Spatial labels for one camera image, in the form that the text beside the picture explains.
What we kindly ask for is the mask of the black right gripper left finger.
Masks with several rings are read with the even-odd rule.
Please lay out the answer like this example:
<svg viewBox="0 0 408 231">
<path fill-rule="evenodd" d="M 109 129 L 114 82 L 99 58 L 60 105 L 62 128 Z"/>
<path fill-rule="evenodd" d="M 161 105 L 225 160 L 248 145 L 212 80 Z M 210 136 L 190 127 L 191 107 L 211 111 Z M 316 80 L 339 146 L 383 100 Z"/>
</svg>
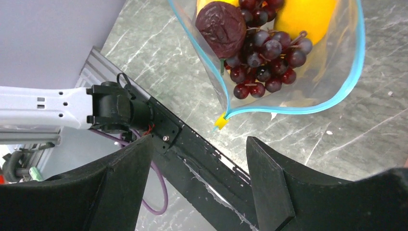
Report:
<svg viewBox="0 0 408 231">
<path fill-rule="evenodd" d="M 45 181 L 2 185 L 3 231 L 133 231 L 154 153 L 150 136 Z"/>
</svg>

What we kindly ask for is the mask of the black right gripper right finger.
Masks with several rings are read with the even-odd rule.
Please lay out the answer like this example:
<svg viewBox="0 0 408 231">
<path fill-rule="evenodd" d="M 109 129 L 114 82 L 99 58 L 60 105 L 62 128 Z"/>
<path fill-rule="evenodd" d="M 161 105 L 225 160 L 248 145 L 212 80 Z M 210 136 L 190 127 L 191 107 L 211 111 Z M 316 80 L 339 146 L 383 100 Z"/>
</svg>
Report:
<svg viewBox="0 0 408 231">
<path fill-rule="evenodd" d="M 248 137 L 246 156 L 262 231 L 405 231 L 408 170 L 349 181 L 313 170 Z"/>
</svg>

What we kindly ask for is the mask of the dark red grape bunch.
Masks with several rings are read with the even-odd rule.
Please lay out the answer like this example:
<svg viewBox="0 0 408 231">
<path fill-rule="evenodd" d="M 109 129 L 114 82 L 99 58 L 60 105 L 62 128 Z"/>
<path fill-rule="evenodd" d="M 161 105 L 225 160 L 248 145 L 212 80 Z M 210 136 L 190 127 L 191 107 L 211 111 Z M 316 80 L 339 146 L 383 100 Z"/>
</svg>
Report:
<svg viewBox="0 0 408 231">
<path fill-rule="evenodd" d="M 274 20 L 285 0 L 240 0 L 238 8 L 246 22 L 246 38 L 240 53 L 224 61 L 236 84 L 233 95 L 261 98 L 280 91 L 283 84 L 296 81 L 295 68 L 305 64 L 313 44 L 307 32 L 292 39 L 284 31 L 274 30 Z"/>
</svg>

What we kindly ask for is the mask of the clear zip top bag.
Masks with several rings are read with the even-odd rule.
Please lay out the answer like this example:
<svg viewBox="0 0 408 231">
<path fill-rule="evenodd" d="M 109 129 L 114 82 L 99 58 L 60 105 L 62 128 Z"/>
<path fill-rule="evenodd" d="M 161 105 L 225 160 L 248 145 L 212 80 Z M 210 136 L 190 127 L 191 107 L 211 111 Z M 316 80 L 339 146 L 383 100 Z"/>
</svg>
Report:
<svg viewBox="0 0 408 231">
<path fill-rule="evenodd" d="M 358 0 L 171 0 L 224 108 L 306 115 L 342 101 L 365 56 Z"/>
</svg>

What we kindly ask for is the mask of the dark red round fruit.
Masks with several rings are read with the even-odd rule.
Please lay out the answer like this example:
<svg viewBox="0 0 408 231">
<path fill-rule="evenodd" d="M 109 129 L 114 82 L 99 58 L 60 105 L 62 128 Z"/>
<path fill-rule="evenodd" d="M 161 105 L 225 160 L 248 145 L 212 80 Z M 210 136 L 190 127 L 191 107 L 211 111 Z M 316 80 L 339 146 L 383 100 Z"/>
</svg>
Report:
<svg viewBox="0 0 408 231">
<path fill-rule="evenodd" d="M 212 1 L 197 14 L 195 27 L 219 59 L 235 56 L 246 37 L 241 10 L 224 1 Z"/>
</svg>

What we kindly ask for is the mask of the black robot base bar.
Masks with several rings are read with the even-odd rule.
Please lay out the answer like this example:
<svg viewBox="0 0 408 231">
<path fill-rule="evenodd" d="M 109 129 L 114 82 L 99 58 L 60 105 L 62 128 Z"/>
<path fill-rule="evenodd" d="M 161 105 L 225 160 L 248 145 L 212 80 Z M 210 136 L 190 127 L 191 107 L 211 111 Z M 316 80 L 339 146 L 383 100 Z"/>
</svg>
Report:
<svg viewBox="0 0 408 231">
<path fill-rule="evenodd" d="M 187 218 L 196 231 L 256 231 L 258 222 L 248 174 L 139 86 L 125 85 L 146 107 L 146 124 L 156 149 L 154 162 L 168 182 L 192 205 Z"/>
</svg>

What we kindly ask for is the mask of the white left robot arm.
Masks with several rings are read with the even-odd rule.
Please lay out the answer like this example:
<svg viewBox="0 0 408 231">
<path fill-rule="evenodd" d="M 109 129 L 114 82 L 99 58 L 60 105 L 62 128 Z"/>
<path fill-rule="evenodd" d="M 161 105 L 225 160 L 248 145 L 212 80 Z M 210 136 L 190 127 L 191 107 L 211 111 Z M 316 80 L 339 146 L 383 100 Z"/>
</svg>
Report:
<svg viewBox="0 0 408 231">
<path fill-rule="evenodd" d="M 42 126 L 98 129 L 119 134 L 148 129 L 154 119 L 149 103 L 125 73 L 116 81 L 73 89 L 0 88 L 0 126 L 34 129 Z"/>
</svg>

